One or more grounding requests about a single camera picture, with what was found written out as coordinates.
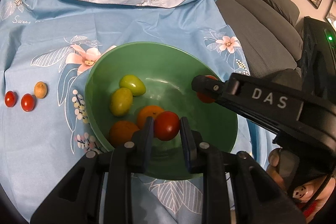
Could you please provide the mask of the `person's right hand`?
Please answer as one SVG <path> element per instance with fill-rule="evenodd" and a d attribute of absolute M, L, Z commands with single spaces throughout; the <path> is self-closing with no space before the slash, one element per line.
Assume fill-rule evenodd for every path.
<path fill-rule="evenodd" d="M 282 189 L 286 190 L 284 179 L 277 172 L 277 166 L 280 162 L 280 148 L 276 148 L 270 152 L 268 156 L 269 165 L 267 166 L 266 172 L 273 178 L 277 185 Z M 295 188 L 293 193 L 293 198 L 298 202 L 299 207 L 303 207 L 315 194 L 318 188 L 323 183 L 324 177 L 316 178 L 309 182 L 306 182 L 302 186 Z M 323 191 L 318 195 L 318 197 L 308 206 L 308 208 L 303 212 L 303 215 L 306 218 L 306 222 L 310 223 L 315 215 L 322 209 L 322 207 L 327 203 L 327 200 L 331 196 L 335 188 L 335 178 L 332 177 L 328 184 L 325 186 Z"/>

